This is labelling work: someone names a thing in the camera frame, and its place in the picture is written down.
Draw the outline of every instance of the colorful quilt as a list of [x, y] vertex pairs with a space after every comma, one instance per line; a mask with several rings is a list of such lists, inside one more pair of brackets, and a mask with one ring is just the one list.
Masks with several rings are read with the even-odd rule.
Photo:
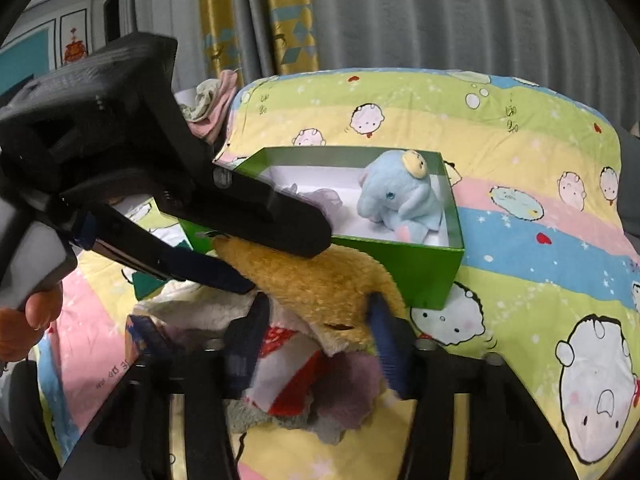
[[[153, 202], [133, 210], [130, 218], [168, 243], [186, 242], [175, 219], [162, 215]], [[63, 282], [62, 314], [38, 345], [45, 423], [61, 463], [130, 365], [124, 331], [126, 317], [137, 303], [135, 273], [94, 253], [82, 253], [78, 263]], [[365, 426], [348, 431], [335, 448], [302, 430], [251, 429], [239, 464], [242, 480], [285, 479], [290, 472], [297, 472], [301, 479], [338, 478], [351, 472], [358, 477], [395, 478], [414, 404], [400, 402], [387, 392], [376, 406]], [[172, 407], [171, 430], [175, 480], [186, 480], [181, 417], [177, 402]], [[234, 436], [236, 450], [238, 437]]]
[[[620, 147], [606, 118], [521, 79], [399, 69], [259, 80], [232, 118], [219, 156], [232, 166], [265, 146], [441, 152], [466, 252], [444, 309], [411, 318], [451, 352], [502, 354], [579, 476], [599, 478], [640, 418], [640, 258], [616, 212]], [[394, 478], [365, 465], [386, 423], [357, 450], [331, 450], [316, 476], [301, 464], [313, 452], [275, 431], [250, 432], [246, 464], [273, 479]]]

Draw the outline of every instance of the pink cloth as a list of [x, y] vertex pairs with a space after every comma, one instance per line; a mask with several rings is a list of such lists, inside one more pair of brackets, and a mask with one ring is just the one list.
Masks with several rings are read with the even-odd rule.
[[209, 115], [197, 123], [187, 123], [193, 135], [206, 140], [208, 144], [215, 142], [222, 129], [226, 111], [238, 91], [237, 82], [238, 74], [233, 70], [223, 70], [220, 73], [220, 90], [213, 99]]
[[79, 269], [63, 288], [62, 312], [49, 338], [69, 414], [82, 433], [129, 364], [123, 335]]

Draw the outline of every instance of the grey curtain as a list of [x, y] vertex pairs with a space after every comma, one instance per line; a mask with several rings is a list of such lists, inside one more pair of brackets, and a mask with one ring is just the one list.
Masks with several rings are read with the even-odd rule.
[[246, 83], [275, 74], [266, 0], [234, 0], [234, 21]]
[[532, 80], [629, 128], [640, 55], [605, 0], [312, 0], [322, 69], [399, 66]]
[[207, 78], [202, 50], [198, 0], [135, 0], [138, 30], [178, 39], [174, 92], [193, 88]]

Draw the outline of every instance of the cartoon face print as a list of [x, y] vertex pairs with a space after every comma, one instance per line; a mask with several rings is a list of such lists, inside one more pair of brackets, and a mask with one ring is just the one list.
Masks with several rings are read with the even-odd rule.
[[308, 128], [300, 130], [300, 133], [293, 139], [294, 146], [324, 146], [326, 141], [320, 130]]
[[631, 284], [631, 297], [634, 299], [636, 310], [640, 312], [640, 283], [633, 282]]
[[610, 205], [613, 205], [614, 200], [618, 198], [618, 175], [613, 168], [609, 166], [602, 168], [600, 172], [600, 189], [604, 198], [609, 200]]
[[495, 205], [521, 220], [540, 220], [545, 215], [545, 210], [540, 202], [531, 195], [513, 187], [492, 187], [489, 196]]
[[482, 303], [476, 294], [454, 282], [442, 310], [413, 307], [411, 319], [424, 337], [457, 345], [484, 333]]
[[578, 211], [584, 209], [584, 199], [587, 193], [584, 190], [584, 183], [580, 175], [573, 171], [565, 171], [558, 180], [558, 193], [563, 202]]
[[378, 105], [365, 103], [358, 106], [351, 114], [351, 127], [356, 133], [366, 135], [367, 139], [375, 132], [385, 120], [382, 110]]
[[449, 177], [451, 187], [455, 186], [462, 180], [462, 175], [458, 173], [456, 165], [453, 162], [447, 162], [444, 160], [444, 169], [447, 170], [447, 176]]
[[637, 378], [617, 319], [591, 314], [556, 345], [562, 423], [580, 462], [593, 464], [616, 445]]

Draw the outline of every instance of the elephant plush toy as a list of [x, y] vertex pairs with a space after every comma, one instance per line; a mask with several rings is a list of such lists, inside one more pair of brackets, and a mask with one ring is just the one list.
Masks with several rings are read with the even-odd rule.
[[420, 244], [440, 229], [442, 204], [431, 187], [427, 163], [418, 152], [389, 150], [360, 177], [358, 215], [394, 231], [401, 242]]

